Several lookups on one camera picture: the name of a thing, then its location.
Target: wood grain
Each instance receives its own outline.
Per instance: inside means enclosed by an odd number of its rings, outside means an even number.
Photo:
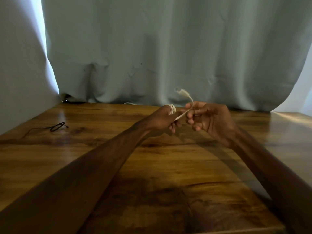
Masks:
[[[0,137],[0,210],[156,107],[59,104]],[[309,184],[312,120],[232,111],[235,121]],[[66,122],[53,133],[31,128]],[[80,233],[282,233],[270,198],[244,162],[183,124],[148,135],[104,192]]]

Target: hand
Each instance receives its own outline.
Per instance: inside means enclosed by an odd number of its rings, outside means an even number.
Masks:
[[[190,107],[190,103],[185,105],[186,109]],[[193,109],[186,114],[186,122],[193,126],[193,130],[204,130],[229,148],[232,146],[232,138],[238,130],[227,106],[220,104],[194,102]]]
[[[171,107],[168,105],[162,106],[154,113],[144,118],[142,122],[145,124],[147,130],[163,130],[167,127],[175,133],[175,127],[180,127],[181,123],[177,120],[174,121],[182,112],[176,112],[173,115],[169,115]]]

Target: curtain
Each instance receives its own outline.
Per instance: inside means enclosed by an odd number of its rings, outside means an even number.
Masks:
[[[312,0],[42,0],[48,58],[68,100],[196,101],[270,111],[312,41]]]

